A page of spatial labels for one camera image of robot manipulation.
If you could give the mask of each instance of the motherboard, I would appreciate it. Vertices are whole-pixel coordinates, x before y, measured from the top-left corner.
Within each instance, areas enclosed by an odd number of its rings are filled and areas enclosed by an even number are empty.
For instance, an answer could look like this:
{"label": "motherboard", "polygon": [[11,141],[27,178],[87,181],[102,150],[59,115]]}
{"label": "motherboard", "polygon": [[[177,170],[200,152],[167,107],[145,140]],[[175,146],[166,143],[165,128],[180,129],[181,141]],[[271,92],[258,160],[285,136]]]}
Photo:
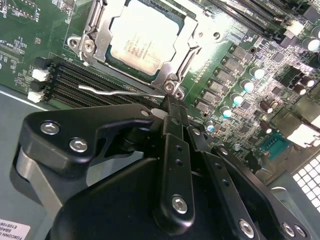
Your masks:
{"label": "motherboard", "polygon": [[320,144],[319,18],[317,0],[0,0],[0,84],[58,109],[172,95],[256,172]]}

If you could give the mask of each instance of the sticker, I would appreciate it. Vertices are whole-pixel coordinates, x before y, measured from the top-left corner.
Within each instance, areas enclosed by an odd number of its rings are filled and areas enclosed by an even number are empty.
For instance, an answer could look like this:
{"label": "sticker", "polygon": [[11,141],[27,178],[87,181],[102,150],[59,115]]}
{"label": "sticker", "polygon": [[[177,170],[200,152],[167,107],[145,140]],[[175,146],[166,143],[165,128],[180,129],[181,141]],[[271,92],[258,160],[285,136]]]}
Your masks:
{"label": "sticker", "polygon": [[25,240],[30,226],[0,219],[0,240]]}

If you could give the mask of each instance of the cpu socket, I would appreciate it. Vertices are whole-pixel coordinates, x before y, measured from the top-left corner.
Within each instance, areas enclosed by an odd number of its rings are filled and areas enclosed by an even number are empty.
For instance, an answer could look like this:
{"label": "cpu socket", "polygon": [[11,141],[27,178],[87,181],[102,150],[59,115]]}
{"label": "cpu socket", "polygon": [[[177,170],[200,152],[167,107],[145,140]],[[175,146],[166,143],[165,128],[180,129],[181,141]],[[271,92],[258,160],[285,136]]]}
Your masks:
{"label": "cpu socket", "polygon": [[201,49],[197,29],[210,20],[188,0],[94,0],[83,35],[67,43],[85,66],[183,99],[180,84]]}

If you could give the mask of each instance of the ram slot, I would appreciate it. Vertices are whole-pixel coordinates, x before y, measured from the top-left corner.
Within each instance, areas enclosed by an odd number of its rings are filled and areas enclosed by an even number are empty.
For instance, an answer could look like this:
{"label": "ram slot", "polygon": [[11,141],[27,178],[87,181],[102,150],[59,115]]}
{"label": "ram slot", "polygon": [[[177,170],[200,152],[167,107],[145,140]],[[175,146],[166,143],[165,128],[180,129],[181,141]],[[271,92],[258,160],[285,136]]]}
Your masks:
{"label": "ram slot", "polygon": [[241,24],[243,24],[247,28],[251,29],[256,34],[261,35],[261,36],[266,35],[264,28],[257,26],[255,23],[247,20],[245,17],[240,15],[238,12],[233,10],[231,7],[221,3],[218,0],[208,0],[208,2],[215,5],[216,7],[218,7],[219,9],[224,11],[225,13],[227,13],[229,16],[233,17],[235,20],[237,20],[238,22],[240,22]]}

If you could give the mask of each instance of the gray metal panel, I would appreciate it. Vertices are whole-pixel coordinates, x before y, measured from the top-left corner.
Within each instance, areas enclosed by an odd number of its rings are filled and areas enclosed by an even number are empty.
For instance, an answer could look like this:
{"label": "gray metal panel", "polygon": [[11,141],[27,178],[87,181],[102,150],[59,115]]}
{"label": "gray metal panel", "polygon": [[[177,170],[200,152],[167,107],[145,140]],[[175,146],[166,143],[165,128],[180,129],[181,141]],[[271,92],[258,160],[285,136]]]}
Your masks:
{"label": "gray metal panel", "polygon": [[30,226],[26,240],[44,240],[52,220],[42,206],[17,192],[9,177],[22,121],[40,109],[12,98],[19,94],[7,90],[0,87],[0,219]]}

